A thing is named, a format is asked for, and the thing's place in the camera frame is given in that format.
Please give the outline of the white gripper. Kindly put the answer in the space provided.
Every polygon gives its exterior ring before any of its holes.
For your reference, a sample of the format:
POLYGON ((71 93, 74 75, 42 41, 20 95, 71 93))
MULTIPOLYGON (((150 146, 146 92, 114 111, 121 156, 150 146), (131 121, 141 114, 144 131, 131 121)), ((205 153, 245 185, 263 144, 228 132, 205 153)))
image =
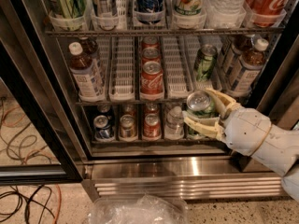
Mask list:
POLYGON ((272 123, 270 118, 253 108, 241 107, 231 96, 206 88, 214 101, 219 118, 196 119, 184 115, 184 122, 203 136, 222 141, 228 148, 244 156, 251 156, 268 135, 272 123))

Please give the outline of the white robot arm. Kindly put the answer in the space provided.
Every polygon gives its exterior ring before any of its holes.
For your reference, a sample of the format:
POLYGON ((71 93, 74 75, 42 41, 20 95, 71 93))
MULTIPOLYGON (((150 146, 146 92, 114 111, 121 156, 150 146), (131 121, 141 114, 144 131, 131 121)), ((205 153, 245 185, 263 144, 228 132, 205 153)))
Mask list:
POLYGON ((283 189, 299 201, 298 131, 283 130, 256 109, 212 88, 191 93, 186 105, 186 125, 275 172, 283 189))

